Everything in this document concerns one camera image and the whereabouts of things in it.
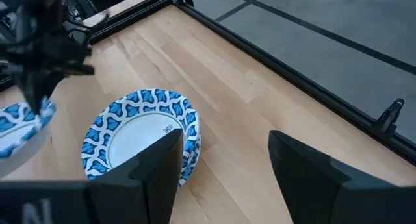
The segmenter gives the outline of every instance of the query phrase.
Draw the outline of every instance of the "printed number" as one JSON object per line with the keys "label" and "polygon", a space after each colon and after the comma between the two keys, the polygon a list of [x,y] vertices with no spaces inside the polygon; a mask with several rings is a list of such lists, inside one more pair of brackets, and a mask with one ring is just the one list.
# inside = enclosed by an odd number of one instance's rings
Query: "printed number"
{"label": "printed number", "polygon": [[173,129],[172,125],[167,126],[165,129],[163,129],[164,133],[168,133]]}

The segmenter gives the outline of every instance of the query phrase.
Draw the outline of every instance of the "paper bowl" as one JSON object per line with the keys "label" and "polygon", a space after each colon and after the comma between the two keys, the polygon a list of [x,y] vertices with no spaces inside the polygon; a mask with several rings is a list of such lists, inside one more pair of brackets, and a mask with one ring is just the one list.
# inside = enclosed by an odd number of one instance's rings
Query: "paper bowl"
{"label": "paper bowl", "polygon": [[201,151],[200,121],[189,100],[177,92],[139,90],[111,103],[88,130],[81,160],[89,179],[119,166],[173,129],[183,129],[179,186],[192,173]]}
{"label": "paper bowl", "polygon": [[0,177],[17,169],[43,146],[55,112],[56,106],[47,99],[42,100],[39,116],[24,102],[0,109]]}

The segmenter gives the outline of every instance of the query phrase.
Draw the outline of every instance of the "black cable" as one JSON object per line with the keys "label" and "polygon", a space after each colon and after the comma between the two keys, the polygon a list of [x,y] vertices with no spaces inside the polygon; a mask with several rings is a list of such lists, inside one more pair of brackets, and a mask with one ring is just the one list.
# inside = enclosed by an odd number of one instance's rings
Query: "black cable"
{"label": "black cable", "polygon": [[88,33],[88,31],[86,31],[86,30],[82,30],[82,29],[77,29],[77,28],[73,28],[73,29],[70,29],[70,30],[68,30],[67,31],[67,33],[69,34],[69,33],[72,33],[72,32],[82,32],[82,33],[84,33],[84,34],[87,34]]}
{"label": "black cable", "polygon": [[84,29],[92,29],[92,27],[83,25],[82,23],[78,23],[78,22],[72,21],[70,19],[68,20],[68,23],[71,23],[71,24],[73,24],[75,26],[78,26],[78,27],[83,27]]}
{"label": "black cable", "polygon": [[68,9],[68,14],[73,18],[73,19],[75,19],[76,17],[75,17],[75,15],[73,15],[72,14],[72,12]]}
{"label": "black cable", "polygon": [[0,43],[1,49],[10,49],[11,47],[26,45],[29,42],[32,42],[43,35],[44,32],[35,31],[32,35],[28,36],[27,38],[19,41],[19,42],[11,42],[11,43]]}
{"label": "black cable", "polygon": [[6,7],[3,10],[0,10],[0,19],[7,16],[9,13],[11,13],[12,9],[10,7]]}

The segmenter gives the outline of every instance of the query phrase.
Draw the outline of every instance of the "wooden table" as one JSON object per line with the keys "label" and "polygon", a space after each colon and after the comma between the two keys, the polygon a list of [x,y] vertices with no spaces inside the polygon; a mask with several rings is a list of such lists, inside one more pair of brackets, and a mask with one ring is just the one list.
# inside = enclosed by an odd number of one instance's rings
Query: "wooden table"
{"label": "wooden table", "polygon": [[[186,16],[174,6],[94,46],[93,77],[70,77],[53,94],[51,140],[3,180],[86,180],[81,146],[94,118],[141,88],[177,90],[201,116],[202,155],[178,189],[171,223],[292,223],[267,151],[279,129],[397,185],[416,169],[386,147]],[[0,103],[22,100],[18,89]]]}

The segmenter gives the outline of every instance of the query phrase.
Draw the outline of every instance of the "blue patterned rim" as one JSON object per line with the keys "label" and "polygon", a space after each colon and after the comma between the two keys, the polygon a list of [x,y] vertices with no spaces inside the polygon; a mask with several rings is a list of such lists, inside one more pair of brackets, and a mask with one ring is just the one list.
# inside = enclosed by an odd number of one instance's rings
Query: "blue patterned rim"
{"label": "blue patterned rim", "polygon": [[184,130],[184,146],[179,186],[189,178],[201,151],[200,121],[189,100],[174,91],[139,90],[111,103],[88,130],[81,152],[86,176],[92,180],[112,169],[108,144],[125,123],[150,112],[170,116]]}
{"label": "blue patterned rim", "polygon": [[1,150],[0,158],[8,158],[23,147],[51,121],[56,110],[56,106],[46,98],[42,100],[39,116],[35,116],[27,103],[16,103],[0,109],[0,138],[22,127],[33,125],[23,137]]}

